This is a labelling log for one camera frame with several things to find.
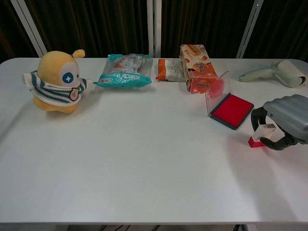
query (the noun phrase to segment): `snack bag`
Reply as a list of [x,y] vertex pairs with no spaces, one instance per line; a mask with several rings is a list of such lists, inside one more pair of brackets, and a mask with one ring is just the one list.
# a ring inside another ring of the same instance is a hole
[[144,54],[109,54],[100,79],[94,84],[103,88],[141,88],[152,83],[153,59]]
[[158,80],[185,82],[181,60],[158,60]]
[[184,77],[187,90],[204,93],[217,80],[217,74],[203,45],[181,45]]

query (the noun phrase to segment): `plush toy antenna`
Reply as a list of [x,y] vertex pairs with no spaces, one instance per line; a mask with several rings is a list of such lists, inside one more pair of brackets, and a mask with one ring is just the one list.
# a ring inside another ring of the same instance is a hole
[[85,51],[83,49],[74,51],[74,53],[72,54],[73,58],[83,58],[85,57]]

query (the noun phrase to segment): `clear plastic lid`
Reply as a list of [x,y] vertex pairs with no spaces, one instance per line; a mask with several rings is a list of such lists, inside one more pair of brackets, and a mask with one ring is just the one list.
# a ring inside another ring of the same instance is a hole
[[230,76],[226,71],[205,92],[207,114],[211,117],[213,109],[230,93]]

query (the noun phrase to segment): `green handle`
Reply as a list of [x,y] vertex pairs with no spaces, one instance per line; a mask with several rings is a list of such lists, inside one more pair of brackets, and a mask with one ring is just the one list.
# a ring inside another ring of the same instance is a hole
[[273,70],[271,68],[261,68],[247,72],[239,77],[240,82],[249,82],[259,77],[272,77]]

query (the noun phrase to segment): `badge patch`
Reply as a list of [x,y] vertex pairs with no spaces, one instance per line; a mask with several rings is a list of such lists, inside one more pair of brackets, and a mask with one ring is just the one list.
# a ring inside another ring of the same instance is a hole
[[79,88],[72,88],[71,92],[69,93],[69,98],[72,101],[75,101],[76,99],[78,99],[78,95],[79,95]]

